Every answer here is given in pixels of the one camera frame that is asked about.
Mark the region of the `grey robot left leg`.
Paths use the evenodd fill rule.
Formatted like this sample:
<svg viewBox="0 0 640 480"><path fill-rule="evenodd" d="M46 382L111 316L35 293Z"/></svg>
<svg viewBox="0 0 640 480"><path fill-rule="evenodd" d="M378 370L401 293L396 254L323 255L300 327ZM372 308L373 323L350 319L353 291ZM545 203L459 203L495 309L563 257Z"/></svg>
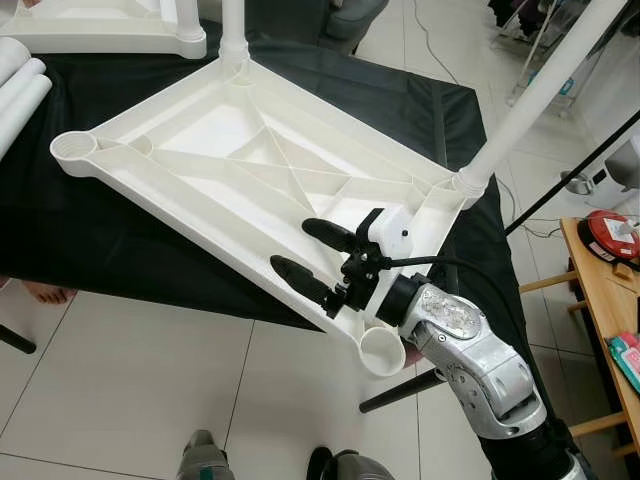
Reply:
<svg viewBox="0 0 640 480"><path fill-rule="evenodd" d="M196 430L183 449L175 480L236 480L236 475L210 431Z"/></svg>

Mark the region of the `teal pink wipes pack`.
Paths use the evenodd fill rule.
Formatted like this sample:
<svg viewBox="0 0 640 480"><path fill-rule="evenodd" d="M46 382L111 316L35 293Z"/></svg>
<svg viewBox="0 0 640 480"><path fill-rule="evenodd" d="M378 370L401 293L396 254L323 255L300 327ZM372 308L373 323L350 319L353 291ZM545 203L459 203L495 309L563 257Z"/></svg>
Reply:
<svg viewBox="0 0 640 480"><path fill-rule="evenodd" d="M614 365L625 376L627 383L640 393L640 343L635 334L623 332L607 339L607 347Z"/></svg>

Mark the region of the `black stand pole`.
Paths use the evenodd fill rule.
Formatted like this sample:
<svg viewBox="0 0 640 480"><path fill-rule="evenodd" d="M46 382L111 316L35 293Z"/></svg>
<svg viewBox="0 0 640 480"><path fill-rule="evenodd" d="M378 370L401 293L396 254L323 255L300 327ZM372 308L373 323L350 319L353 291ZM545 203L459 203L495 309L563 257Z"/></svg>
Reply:
<svg viewBox="0 0 640 480"><path fill-rule="evenodd" d="M541 209L541 206L544 206L548 201L552 200L552 198L556 196L559 191L562 191L562 189L566 187L573 178L576 178L577 175L584 172L588 166L593 165L596 160L611 151L612 147L620 145L620 142L623 140L623 137L626 136L627 132L630 131L634 125L639 123L639 119L640 111L636 110L635 114L632 114L630 119L627 119L621 127L618 127L616 131L609 134L609 136L605 138L605 141L600 143L599 146L596 146L584 160L580 161L580 163L575 166L575 168L568 170L566 174L563 174L561 179L559 179L556 184L553 184L553 186L550 187L538 201L535 201L534 204L527 207L524 212L521 212L515 220L512 220L511 223L507 225L506 230L504 230L504 234L509 236L509 234L515 233L518 228L521 228L522 225L525 224L526 220L529 220L535 212L538 212Z"/></svg>

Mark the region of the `grey robot leg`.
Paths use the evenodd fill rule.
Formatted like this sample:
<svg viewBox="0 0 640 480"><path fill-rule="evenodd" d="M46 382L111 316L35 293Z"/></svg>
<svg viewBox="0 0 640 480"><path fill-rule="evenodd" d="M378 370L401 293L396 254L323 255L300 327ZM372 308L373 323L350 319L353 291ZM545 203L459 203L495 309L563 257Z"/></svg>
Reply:
<svg viewBox="0 0 640 480"><path fill-rule="evenodd" d="M183 449L175 480L236 480L236 475L210 431L196 430Z"/></svg>
<svg viewBox="0 0 640 480"><path fill-rule="evenodd" d="M312 451L305 480L396 480L387 467L357 451L333 453L325 445Z"/></svg>

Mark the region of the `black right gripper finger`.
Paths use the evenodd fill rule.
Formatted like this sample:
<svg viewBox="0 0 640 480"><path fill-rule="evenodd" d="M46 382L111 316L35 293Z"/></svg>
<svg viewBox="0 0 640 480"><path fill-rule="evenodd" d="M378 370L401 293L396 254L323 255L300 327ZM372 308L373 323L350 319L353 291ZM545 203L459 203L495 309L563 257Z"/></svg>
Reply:
<svg viewBox="0 0 640 480"><path fill-rule="evenodd" d="M356 250L356 234L343 228L342 225L333 223L333 221L307 218L302 221L302 230L332 250L343 253L352 253Z"/></svg>
<svg viewBox="0 0 640 480"><path fill-rule="evenodd" d="M280 279L284 280L289 288L300 293L306 300L315 302L316 305L328 307L330 297L333 296L328 285L320 282L311 270L298 262L280 255L273 255L269 259L271 269Z"/></svg>

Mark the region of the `white plastic table top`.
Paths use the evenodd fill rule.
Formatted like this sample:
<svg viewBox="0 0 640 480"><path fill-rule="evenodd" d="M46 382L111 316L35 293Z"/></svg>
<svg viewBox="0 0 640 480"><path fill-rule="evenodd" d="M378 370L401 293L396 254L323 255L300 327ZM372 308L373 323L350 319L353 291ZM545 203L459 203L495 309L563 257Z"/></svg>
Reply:
<svg viewBox="0 0 640 480"><path fill-rule="evenodd" d="M173 0L0 0L0 36L32 54L141 52L200 59L204 44L175 37Z"/></svg>
<svg viewBox="0 0 640 480"><path fill-rule="evenodd" d="M356 312L330 319L270 257L334 285L346 255L303 233L303 220L355 230L372 209L401 206L412 255L429 256L465 202L451 170L253 60L212 61L90 131L59 134L50 152L65 173L108 184L357 358Z"/></svg>

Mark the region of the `white floor appliance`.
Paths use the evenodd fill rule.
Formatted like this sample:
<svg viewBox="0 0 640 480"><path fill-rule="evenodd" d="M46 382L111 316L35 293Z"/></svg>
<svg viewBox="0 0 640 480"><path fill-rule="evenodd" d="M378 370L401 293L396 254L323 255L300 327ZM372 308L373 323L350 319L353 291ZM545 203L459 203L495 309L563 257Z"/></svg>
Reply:
<svg viewBox="0 0 640 480"><path fill-rule="evenodd" d="M605 172L623 189L640 186L640 136L634 134L605 160Z"/></svg>

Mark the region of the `dark hanging clothes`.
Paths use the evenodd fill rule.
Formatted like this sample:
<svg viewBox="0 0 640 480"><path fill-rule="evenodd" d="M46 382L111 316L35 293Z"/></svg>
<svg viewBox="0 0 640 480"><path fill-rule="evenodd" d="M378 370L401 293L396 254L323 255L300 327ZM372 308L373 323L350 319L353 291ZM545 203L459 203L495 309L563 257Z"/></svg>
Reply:
<svg viewBox="0 0 640 480"><path fill-rule="evenodd" d="M561 40L593 0L488 0L498 38L530 44Z"/></svg>

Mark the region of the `black table leg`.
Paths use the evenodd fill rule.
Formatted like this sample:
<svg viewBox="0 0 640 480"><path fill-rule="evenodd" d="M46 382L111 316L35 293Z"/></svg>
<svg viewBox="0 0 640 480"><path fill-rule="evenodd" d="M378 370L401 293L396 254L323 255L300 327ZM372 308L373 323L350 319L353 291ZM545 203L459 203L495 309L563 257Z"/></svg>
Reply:
<svg viewBox="0 0 640 480"><path fill-rule="evenodd" d="M37 349L36 343L33 343L31 339L14 332L4 324L0 324L0 340L8 346L18 349L19 352L26 353L26 355L32 355Z"/></svg>
<svg viewBox="0 0 640 480"><path fill-rule="evenodd" d="M438 385L442 383L445 383L445 379L440 376L440 370L438 367L433 367L433 369L416 375L415 378L403 381L403 383L396 385L396 387L384 390L383 393L366 399L366 401L358 404L358 411L361 413L369 413L374 410L379 410L379 408L388 406L388 404L402 401L402 399L416 396L416 394L424 392L424 390L438 387Z"/></svg>

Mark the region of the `wooden side table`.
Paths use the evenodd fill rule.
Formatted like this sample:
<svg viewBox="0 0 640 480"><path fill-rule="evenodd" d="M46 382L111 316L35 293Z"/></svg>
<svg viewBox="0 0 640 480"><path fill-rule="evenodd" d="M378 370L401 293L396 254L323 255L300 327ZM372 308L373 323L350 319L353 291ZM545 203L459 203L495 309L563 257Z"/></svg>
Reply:
<svg viewBox="0 0 640 480"><path fill-rule="evenodd" d="M625 426L630 433L628 443L614 449L613 456L626 460L639 454L640 393L627 383L625 376L614 365L608 351L607 339L623 332L635 334L639 339L640 275L630 266L611 264L598 259L582 244L576 227L580 218L559 219L564 243L570 252L570 270L548 276L538 282L521 285L518 291L539 291L549 285L575 283L579 285L584 300L575 303L568 311L584 312L595 330L595 346L602 348L607 378L620 398L620 410L586 422L579 422L570 429L573 438L580 439L607 430Z"/></svg>

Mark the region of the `metal bowl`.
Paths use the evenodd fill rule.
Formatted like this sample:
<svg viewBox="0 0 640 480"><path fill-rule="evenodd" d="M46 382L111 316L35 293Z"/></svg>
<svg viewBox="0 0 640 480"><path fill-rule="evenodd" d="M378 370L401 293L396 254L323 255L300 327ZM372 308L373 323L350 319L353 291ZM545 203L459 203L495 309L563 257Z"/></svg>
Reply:
<svg viewBox="0 0 640 480"><path fill-rule="evenodd" d="M572 195L590 196L594 192L595 182L589 174L579 173L571 175L571 172L562 172L562 189Z"/></svg>

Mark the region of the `grey robot right leg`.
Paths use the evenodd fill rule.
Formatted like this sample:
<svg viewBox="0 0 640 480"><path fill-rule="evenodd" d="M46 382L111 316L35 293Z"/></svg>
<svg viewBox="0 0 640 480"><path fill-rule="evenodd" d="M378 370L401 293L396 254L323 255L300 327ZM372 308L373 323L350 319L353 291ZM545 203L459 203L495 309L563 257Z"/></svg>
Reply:
<svg viewBox="0 0 640 480"><path fill-rule="evenodd" d="M312 451L305 480L396 480L387 467L357 451L333 453L325 445Z"/></svg>

